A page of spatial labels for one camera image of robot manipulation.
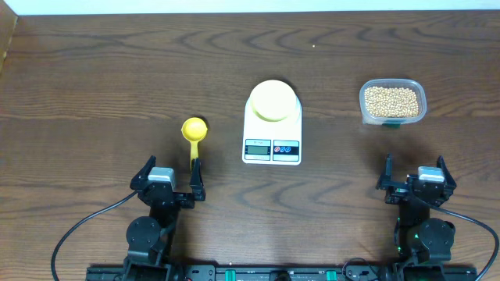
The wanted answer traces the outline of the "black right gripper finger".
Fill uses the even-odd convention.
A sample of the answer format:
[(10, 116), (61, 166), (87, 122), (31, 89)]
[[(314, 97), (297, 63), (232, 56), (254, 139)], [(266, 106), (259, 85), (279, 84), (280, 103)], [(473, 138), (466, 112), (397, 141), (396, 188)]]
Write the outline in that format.
[(390, 186), (390, 182), (392, 179), (392, 157), (391, 154), (387, 154), (385, 159), (384, 169), (379, 179), (377, 181), (376, 189), (377, 190), (386, 190)]
[(449, 172), (442, 155), (440, 155), (437, 159), (437, 167), (440, 168), (443, 172), (446, 188), (449, 190), (454, 190), (457, 187), (456, 182), (451, 176), (451, 173)]

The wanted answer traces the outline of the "yellow plastic measuring scoop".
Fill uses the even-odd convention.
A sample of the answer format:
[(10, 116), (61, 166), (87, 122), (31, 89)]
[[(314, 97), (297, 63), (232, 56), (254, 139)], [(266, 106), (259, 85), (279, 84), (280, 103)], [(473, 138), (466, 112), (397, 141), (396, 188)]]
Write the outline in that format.
[(203, 119), (191, 117), (183, 123), (181, 133), (190, 143), (190, 164), (191, 169), (193, 169), (195, 160), (199, 157), (198, 144), (205, 139), (208, 133), (208, 126)]

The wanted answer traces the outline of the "pale yellow bowl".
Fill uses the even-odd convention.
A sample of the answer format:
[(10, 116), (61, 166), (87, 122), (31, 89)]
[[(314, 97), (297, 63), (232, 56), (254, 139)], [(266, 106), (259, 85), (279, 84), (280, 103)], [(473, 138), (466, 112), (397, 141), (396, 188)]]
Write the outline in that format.
[(266, 80), (252, 90), (249, 101), (252, 111), (261, 119), (278, 122), (295, 110), (297, 97), (291, 86), (280, 80)]

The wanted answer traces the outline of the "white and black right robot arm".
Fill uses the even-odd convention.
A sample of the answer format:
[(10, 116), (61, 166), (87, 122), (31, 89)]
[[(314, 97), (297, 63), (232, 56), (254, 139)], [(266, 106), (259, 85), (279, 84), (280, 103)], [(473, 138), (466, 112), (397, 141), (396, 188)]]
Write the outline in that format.
[(443, 157), (435, 167), (420, 166), (418, 173), (405, 182), (392, 179), (392, 157), (388, 155), (376, 188), (386, 192), (384, 201), (397, 205), (398, 220), (394, 243), (399, 260), (388, 265), (382, 280), (444, 280), (443, 263), (451, 259), (455, 226), (430, 216), (430, 209), (440, 207), (452, 195), (456, 182)]

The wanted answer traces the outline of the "white digital kitchen scale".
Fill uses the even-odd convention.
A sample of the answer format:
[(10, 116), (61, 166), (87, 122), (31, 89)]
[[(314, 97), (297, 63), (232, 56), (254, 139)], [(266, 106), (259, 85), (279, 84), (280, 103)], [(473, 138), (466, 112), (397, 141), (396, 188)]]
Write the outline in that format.
[(296, 94), (294, 108), (280, 121), (265, 121), (245, 105), (241, 160), (246, 164), (299, 165), (302, 161), (302, 105)]

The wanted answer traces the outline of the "clear plastic container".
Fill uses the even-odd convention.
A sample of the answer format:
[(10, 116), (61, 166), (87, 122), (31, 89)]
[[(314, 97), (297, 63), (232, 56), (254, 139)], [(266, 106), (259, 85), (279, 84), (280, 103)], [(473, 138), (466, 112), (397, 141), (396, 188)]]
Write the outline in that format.
[(359, 91), (359, 104), (362, 122), (370, 125), (417, 123), (427, 113), (425, 91), (410, 79), (369, 80)]

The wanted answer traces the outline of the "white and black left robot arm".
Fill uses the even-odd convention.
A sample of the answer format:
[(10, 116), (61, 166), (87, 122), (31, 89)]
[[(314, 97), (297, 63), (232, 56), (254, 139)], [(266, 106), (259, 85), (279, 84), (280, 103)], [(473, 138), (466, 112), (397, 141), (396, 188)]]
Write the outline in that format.
[(171, 168), (160, 168), (152, 156), (130, 182), (131, 190), (150, 207), (149, 214), (135, 219), (127, 228), (127, 257), (123, 280), (185, 280), (186, 269), (171, 262), (170, 252), (180, 210), (193, 209), (204, 201), (201, 161), (191, 161), (190, 192), (174, 190)]

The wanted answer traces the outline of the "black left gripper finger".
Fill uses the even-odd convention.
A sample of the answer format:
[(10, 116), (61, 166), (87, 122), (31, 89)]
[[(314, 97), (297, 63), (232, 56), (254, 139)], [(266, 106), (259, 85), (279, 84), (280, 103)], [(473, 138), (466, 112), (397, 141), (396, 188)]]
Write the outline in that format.
[(202, 181), (201, 161), (196, 158), (191, 161), (190, 187), (196, 201), (204, 201), (206, 192)]
[(155, 167), (156, 157), (152, 155), (145, 165), (137, 172), (130, 182), (130, 189), (135, 191), (144, 191), (150, 185), (148, 176)]

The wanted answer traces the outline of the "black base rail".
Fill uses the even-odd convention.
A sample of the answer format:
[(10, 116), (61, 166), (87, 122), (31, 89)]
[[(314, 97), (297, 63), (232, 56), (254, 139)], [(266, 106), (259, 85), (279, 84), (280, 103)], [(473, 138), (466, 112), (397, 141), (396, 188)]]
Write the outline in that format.
[(185, 265), (158, 269), (147, 266), (89, 267), (85, 279), (90, 281), (342, 281), (342, 280), (475, 280), (477, 271), (467, 267), (407, 267), (400, 276), (385, 269), (366, 265), (322, 268), (216, 267)]

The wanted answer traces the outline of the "soybeans in container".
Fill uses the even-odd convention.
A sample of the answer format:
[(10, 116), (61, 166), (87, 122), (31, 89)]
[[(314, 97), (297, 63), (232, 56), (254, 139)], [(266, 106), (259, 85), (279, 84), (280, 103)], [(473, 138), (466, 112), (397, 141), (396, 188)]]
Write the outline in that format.
[(419, 115), (417, 94), (404, 87), (368, 87), (364, 90), (370, 115), (387, 118), (408, 118)]

